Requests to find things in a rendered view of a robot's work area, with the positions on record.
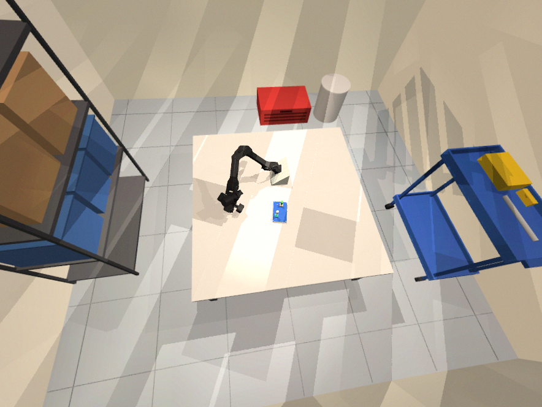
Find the blue circuit board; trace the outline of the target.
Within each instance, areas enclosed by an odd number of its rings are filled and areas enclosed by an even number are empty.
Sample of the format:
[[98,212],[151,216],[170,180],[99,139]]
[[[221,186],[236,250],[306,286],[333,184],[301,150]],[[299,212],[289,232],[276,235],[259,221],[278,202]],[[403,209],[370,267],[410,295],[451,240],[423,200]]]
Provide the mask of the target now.
[[287,218],[287,202],[276,202],[273,201],[273,222],[284,222],[286,223]]

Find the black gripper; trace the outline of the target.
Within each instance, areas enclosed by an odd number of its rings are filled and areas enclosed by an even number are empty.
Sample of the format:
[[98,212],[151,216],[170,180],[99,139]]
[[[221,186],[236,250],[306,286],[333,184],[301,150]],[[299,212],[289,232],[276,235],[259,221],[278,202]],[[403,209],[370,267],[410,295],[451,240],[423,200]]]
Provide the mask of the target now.
[[[225,196],[226,194],[224,194],[223,192],[219,195],[219,197],[217,198],[218,201],[221,201],[221,197],[222,196]],[[236,208],[236,211],[241,213],[243,208],[244,208],[244,205],[242,205],[241,203],[239,205],[237,205],[237,202],[233,202],[234,204],[234,207]]]

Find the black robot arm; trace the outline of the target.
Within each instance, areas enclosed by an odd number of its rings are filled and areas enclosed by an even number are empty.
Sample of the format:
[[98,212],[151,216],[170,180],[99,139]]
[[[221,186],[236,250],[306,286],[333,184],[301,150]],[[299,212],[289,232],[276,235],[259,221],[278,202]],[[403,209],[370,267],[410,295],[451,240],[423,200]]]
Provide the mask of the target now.
[[[281,172],[281,164],[278,165],[277,162],[270,162],[266,161],[260,156],[258,156],[256,153],[253,152],[253,150],[248,145],[240,145],[238,149],[235,150],[234,154],[231,156],[232,162],[231,162],[231,173],[230,178],[227,181],[226,186],[226,193],[227,195],[222,196],[221,198],[221,204],[224,206],[224,211],[228,213],[233,213],[234,211],[234,204],[233,202],[236,202],[239,200],[240,196],[243,194],[241,190],[239,190],[239,181],[238,181],[238,171],[239,171],[239,160],[241,158],[248,156],[252,160],[259,163],[263,170],[266,171],[273,171],[275,174],[278,174]],[[232,191],[232,192],[229,192]]]

